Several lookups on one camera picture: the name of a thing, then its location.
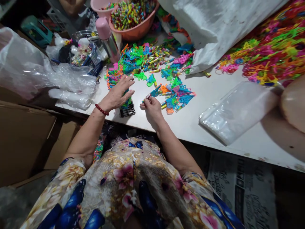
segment person's left hand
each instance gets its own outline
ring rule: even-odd
[[[98,105],[106,112],[119,108],[127,101],[127,99],[133,95],[134,90],[130,90],[123,96],[124,92],[132,84],[134,84],[132,75],[129,77],[122,75],[122,78],[119,80],[119,82],[110,89],[108,94]]]

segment floral dress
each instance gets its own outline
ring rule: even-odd
[[[131,215],[143,228],[244,228],[205,177],[181,177],[156,144],[137,138],[88,171],[82,159],[65,159],[21,228],[122,228]]]

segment red beaded bracelet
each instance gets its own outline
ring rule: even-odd
[[[104,115],[109,115],[109,113],[106,112],[106,111],[103,111],[103,109],[100,108],[99,105],[96,104],[95,107],[96,107],[97,109],[99,109],[99,111],[102,112]]]

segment newspaper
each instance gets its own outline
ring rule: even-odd
[[[245,227],[278,229],[272,167],[219,151],[204,155],[205,177]]]

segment hand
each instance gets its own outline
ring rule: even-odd
[[[110,89],[108,94],[102,99],[102,101],[98,104],[104,111],[109,112],[113,109],[119,108],[122,106],[127,99],[129,99],[134,90],[128,91],[124,96],[124,92],[134,84],[132,81],[133,76],[129,76],[126,78],[126,75],[122,75],[120,81]]]
[[[164,120],[161,112],[161,103],[155,97],[144,99],[144,103],[140,104],[142,110],[146,109],[147,113],[151,116],[156,124]]]

